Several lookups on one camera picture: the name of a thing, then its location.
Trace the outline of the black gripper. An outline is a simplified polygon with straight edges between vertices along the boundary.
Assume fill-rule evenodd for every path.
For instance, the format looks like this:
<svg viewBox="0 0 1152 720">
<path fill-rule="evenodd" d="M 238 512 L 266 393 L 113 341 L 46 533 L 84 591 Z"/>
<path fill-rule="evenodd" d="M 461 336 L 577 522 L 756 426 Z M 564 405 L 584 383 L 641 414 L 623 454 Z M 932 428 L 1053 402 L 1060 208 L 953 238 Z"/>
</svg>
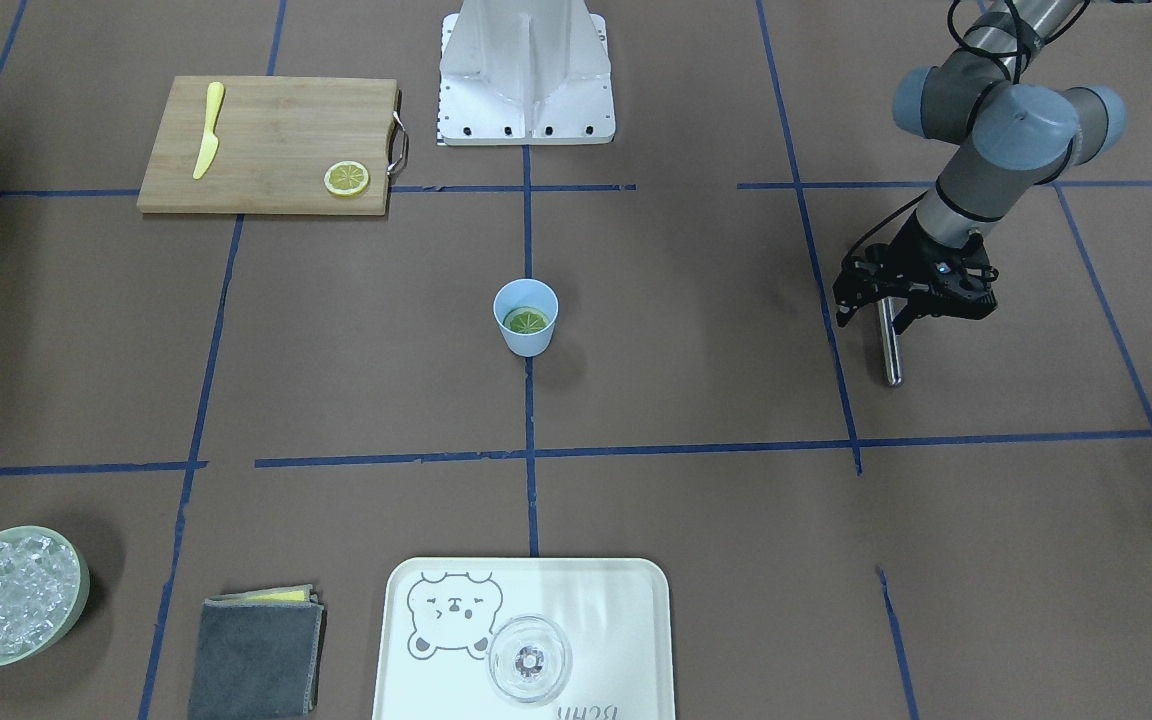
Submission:
<svg viewBox="0 0 1152 720">
<path fill-rule="evenodd" d="M 905 300 L 893 319 L 896 334 L 927 316 L 979 320 L 996 309 L 996 278 L 977 229 L 967 233 L 963 247 L 946 247 L 920 228 L 905 228 L 888 243 L 846 256 L 832 285 L 836 325 L 844 328 L 863 306 L 888 297 Z"/>
</svg>

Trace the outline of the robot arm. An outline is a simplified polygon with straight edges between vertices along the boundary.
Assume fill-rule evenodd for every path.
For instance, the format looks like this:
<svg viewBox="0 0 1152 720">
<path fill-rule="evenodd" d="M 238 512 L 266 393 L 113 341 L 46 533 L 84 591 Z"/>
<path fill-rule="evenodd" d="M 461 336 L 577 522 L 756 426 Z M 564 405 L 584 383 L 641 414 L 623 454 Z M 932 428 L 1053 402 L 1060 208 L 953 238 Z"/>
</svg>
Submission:
<svg viewBox="0 0 1152 720">
<path fill-rule="evenodd" d="M 899 210 L 887 243 L 861 238 L 832 286 L 838 325 L 863 306 L 904 300 L 893 331 L 924 316 L 979 320 L 996 309 L 998 273 L 986 237 L 1029 188 L 1105 154 L 1126 132 L 1126 103 L 1111 88 L 1044 88 L 1023 81 L 1044 47 L 1068 32 L 1083 1 L 995 1 L 937 67 L 905 74 L 892 103 L 905 132 L 952 143 L 929 191 Z"/>
</svg>

